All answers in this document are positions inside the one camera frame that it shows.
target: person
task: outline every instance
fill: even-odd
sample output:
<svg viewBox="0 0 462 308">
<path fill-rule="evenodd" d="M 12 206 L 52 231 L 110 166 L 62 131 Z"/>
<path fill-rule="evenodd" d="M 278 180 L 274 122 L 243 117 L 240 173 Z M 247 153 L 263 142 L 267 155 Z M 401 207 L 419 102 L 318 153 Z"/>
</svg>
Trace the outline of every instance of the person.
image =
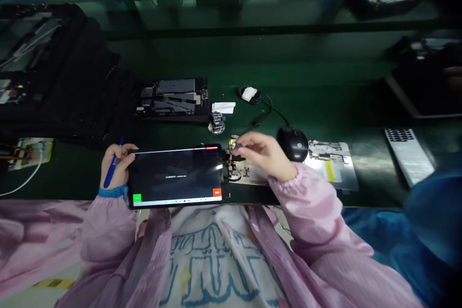
<svg viewBox="0 0 462 308">
<path fill-rule="evenodd" d="M 261 206 L 151 209 L 135 240 L 127 208 L 134 144 L 111 145 L 83 223 L 82 270 L 56 307 L 421 307 L 409 284 L 374 261 L 345 224 L 335 189 L 291 163 L 277 141 L 249 132 L 233 154 L 269 175 L 292 250 Z M 114 155 L 110 186 L 102 188 Z"/>
</svg>

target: blue pen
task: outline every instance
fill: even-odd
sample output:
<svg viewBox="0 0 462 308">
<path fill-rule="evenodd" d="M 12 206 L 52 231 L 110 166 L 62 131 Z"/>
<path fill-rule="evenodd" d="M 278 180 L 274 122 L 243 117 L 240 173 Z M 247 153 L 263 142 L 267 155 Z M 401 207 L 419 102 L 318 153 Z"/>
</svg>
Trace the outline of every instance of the blue pen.
<svg viewBox="0 0 462 308">
<path fill-rule="evenodd" d="M 119 147 L 122 147 L 122 144 L 124 144 L 124 138 L 122 137 L 120 139 Z M 109 171 L 107 171 L 106 179 L 104 180 L 103 187 L 107 189 L 109 184 L 111 184 L 111 179 L 112 176 L 114 175 L 114 171 L 116 170 L 116 165 L 117 165 L 117 156 L 114 155 L 114 159 L 112 159 L 112 163 L 109 166 Z"/>
</svg>

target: person's left hand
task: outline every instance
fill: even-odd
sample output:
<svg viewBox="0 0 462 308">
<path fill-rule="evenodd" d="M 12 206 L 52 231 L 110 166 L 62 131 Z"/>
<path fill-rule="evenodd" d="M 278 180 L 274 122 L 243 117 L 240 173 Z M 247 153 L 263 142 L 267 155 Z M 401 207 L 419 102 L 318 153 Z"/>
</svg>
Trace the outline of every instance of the person's left hand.
<svg viewBox="0 0 462 308">
<path fill-rule="evenodd" d="M 103 162 L 101 162 L 101 180 L 100 187 L 104 190 L 112 190 L 118 188 L 128 182 L 128 167 L 135 160 L 135 154 L 128 154 L 129 150 L 139 149 L 134 144 L 124 144 L 122 147 L 117 144 L 111 144 L 104 154 Z M 103 187 L 104 180 L 107 176 L 107 171 L 112 164 L 114 155 L 117 156 L 117 166 L 114 171 L 114 175 L 111 179 L 111 184 L 105 189 Z"/>
</svg>

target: white shirt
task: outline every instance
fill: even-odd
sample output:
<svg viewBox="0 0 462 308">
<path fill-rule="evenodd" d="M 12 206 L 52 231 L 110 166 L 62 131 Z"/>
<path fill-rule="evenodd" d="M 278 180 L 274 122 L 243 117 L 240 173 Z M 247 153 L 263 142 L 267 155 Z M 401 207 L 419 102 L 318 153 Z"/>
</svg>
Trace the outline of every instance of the white shirt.
<svg viewBox="0 0 462 308">
<path fill-rule="evenodd" d="M 243 206 L 172 209 L 172 225 L 161 307 L 287 305 L 278 279 L 252 240 Z"/>
</svg>

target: red object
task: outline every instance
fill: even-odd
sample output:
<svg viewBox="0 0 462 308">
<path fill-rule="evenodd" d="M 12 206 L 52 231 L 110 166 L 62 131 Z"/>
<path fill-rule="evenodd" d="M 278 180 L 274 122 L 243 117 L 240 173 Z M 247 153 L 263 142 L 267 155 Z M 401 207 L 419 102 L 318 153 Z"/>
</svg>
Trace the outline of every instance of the red object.
<svg viewBox="0 0 462 308">
<path fill-rule="evenodd" d="M 221 189 L 214 189 L 213 190 L 213 195 L 215 197 L 221 196 Z"/>
</svg>

